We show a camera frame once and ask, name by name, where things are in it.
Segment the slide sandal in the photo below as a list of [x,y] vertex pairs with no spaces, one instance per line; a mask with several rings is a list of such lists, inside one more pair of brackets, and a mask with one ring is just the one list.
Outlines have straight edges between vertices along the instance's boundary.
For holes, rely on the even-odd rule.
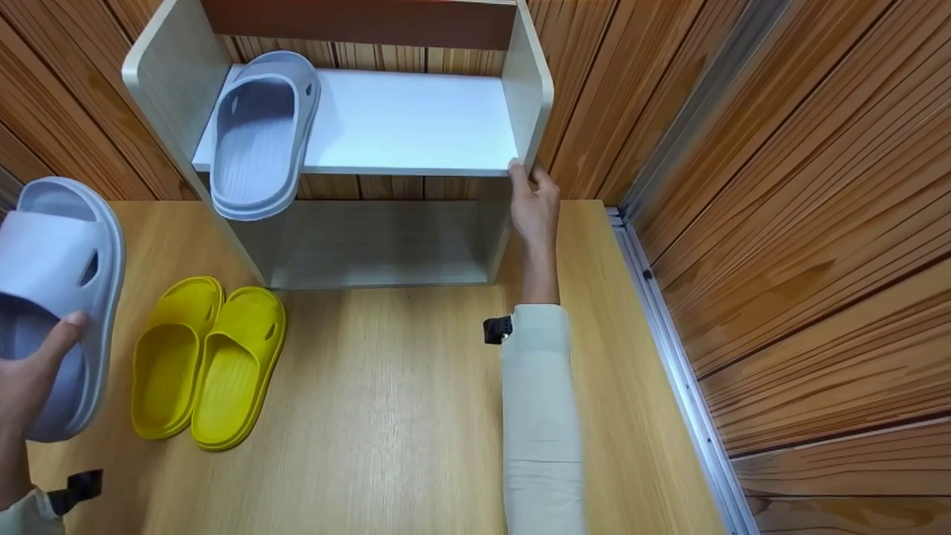
[[204,449],[237,446],[258,420],[271,372],[287,333],[277,295],[241,287],[224,302],[204,342],[204,362],[191,434]]
[[89,315],[27,438],[64,441],[95,416],[125,268],[119,222],[95,191],[58,176],[23,187],[0,228],[0,358],[27,358],[64,316]]
[[225,86],[212,120],[218,213],[256,221],[290,206],[319,97],[314,66],[288,50],[254,58]]
[[148,314],[132,357],[132,426],[142,438],[168,438],[188,427],[204,338],[223,302],[216,279],[191,277],[169,288]]

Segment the white shoe rack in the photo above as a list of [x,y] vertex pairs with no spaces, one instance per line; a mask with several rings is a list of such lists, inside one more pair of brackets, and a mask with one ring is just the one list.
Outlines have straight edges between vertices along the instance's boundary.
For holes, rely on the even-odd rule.
[[[500,77],[319,69],[302,172],[484,177],[471,201],[305,201],[256,222],[219,217],[267,287],[491,284],[509,235],[508,163],[534,159],[553,82],[524,0]],[[182,176],[199,171],[233,65],[200,0],[164,0],[123,63],[123,80]]]

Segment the white sleeve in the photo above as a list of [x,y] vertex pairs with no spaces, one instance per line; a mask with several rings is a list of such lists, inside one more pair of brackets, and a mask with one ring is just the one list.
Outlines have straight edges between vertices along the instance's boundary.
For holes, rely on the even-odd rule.
[[0,534],[64,535],[63,519],[53,512],[47,493],[35,488],[22,500],[0,511]]
[[519,305],[502,343],[505,516],[510,535],[585,532],[581,432],[568,314]]

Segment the yellow slipper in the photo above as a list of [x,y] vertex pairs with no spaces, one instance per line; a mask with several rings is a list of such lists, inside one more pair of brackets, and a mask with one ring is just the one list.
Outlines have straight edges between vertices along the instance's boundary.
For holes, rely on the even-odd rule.
[[148,315],[132,357],[132,426],[149,440],[188,427],[201,370],[204,337],[224,300],[212,277],[168,289]]
[[277,295],[241,287],[228,296],[204,343],[191,434],[204,449],[237,446],[254,427],[287,333]]

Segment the black strap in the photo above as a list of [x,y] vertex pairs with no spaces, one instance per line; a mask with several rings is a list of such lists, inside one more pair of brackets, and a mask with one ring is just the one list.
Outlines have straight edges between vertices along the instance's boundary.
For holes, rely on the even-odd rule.
[[72,474],[66,479],[66,488],[48,492],[49,504],[59,516],[70,512],[76,504],[91,500],[103,493],[103,471],[89,470]]
[[512,334],[512,316],[489,318],[482,322],[482,334],[486,344],[500,346],[505,337]]

